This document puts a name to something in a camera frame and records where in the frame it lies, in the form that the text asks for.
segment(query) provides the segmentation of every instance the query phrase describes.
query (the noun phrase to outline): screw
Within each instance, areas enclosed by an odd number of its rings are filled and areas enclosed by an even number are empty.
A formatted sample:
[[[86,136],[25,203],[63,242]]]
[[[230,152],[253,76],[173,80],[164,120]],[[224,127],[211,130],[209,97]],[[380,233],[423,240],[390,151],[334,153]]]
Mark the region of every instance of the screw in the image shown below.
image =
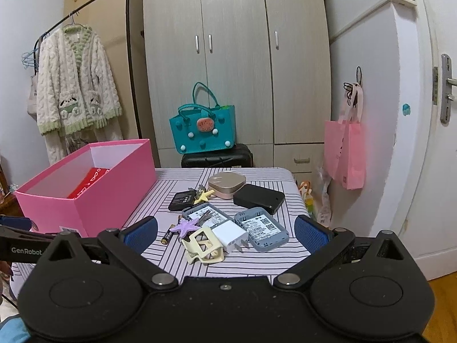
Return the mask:
[[[283,285],[295,285],[300,282],[300,276],[296,274],[280,274],[278,281]]]
[[[152,282],[156,285],[170,285],[175,278],[171,276],[170,274],[155,274],[152,276]]]

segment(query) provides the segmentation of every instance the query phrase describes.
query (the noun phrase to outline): pink storage box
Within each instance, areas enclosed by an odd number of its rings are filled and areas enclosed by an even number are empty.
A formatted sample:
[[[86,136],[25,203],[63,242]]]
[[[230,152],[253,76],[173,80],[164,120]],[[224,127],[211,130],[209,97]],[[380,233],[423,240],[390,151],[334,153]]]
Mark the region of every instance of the pink storage box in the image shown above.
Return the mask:
[[[110,170],[78,198],[66,198],[92,167]],[[95,237],[106,228],[121,228],[155,181],[149,139],[121,140],[86,145],[15,194],[40,233],[69,229]]]

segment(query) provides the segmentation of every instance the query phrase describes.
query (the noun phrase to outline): white charger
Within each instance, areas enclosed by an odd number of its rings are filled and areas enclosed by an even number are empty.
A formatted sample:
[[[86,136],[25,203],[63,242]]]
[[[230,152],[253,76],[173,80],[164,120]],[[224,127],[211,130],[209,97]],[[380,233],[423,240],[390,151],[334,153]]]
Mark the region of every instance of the white charger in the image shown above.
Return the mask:
[[[231,220],[213,228],[213,233],[222,243],[226,253],[231,253],[235,249],[242,251],[241,247],[248,244],[248,232]]]

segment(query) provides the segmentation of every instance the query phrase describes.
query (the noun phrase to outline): cardigan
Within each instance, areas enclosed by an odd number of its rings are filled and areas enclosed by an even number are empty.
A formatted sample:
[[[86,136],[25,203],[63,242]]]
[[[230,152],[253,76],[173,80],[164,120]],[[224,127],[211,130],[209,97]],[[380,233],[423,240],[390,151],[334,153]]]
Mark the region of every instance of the cardigan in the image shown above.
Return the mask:
[[[99,36],[81,25],[58,29],[40,47],[37,124],[42,135],[105,127],[122,115]]]

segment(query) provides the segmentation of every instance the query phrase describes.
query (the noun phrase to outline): yellow star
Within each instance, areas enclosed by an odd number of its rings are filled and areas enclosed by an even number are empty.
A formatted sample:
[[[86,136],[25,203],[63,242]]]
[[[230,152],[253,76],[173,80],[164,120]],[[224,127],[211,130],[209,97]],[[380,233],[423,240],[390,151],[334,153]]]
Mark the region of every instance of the yellow star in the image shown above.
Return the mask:
[[[214,190],[208,192],[203,192],[202,195],[194,201],[194,205],[199,204],[200,202],[208,202],[208,196],[211,196],[214,193]]]

